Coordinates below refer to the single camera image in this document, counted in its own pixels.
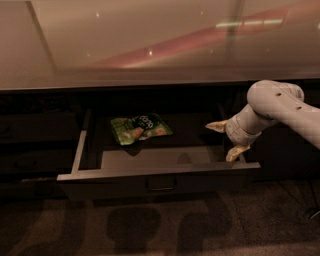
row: chip bag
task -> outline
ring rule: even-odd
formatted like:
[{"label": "chip bag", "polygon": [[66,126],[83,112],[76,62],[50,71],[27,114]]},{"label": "chip bag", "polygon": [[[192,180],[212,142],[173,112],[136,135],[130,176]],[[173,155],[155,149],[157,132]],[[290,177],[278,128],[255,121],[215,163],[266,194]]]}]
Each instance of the chip bag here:
[{"label": "chip bag", "polygon": [[115,118],[111,120],[111,126],[115,139],[122,146],[173,133],[169,126],[154,113],[133,118]]}]

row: floor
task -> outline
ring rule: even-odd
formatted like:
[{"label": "floor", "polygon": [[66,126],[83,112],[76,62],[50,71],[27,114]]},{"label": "floor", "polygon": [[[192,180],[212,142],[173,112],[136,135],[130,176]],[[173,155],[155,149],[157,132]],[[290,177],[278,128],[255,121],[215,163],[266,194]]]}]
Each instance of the floor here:
[{"label": "floor", "polygon": [[239,191],[0,206],[0,255],[320,255],[320,200],[307,181]]}]

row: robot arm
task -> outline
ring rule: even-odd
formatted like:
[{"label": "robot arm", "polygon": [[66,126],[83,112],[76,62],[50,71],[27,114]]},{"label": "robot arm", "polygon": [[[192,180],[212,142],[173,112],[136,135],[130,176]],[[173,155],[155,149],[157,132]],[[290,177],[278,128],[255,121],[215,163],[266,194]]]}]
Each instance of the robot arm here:
[{"label": "robot arm", "polygon": [[299,86],[263,80],[251,86],[247,100],[248,104],[229,120],[206,125],[226,132],[235,145],[228,152],[228,162],[250,149],[264,129],[279,121],[320,149],[320,109],[303,102],[304,93]]}]

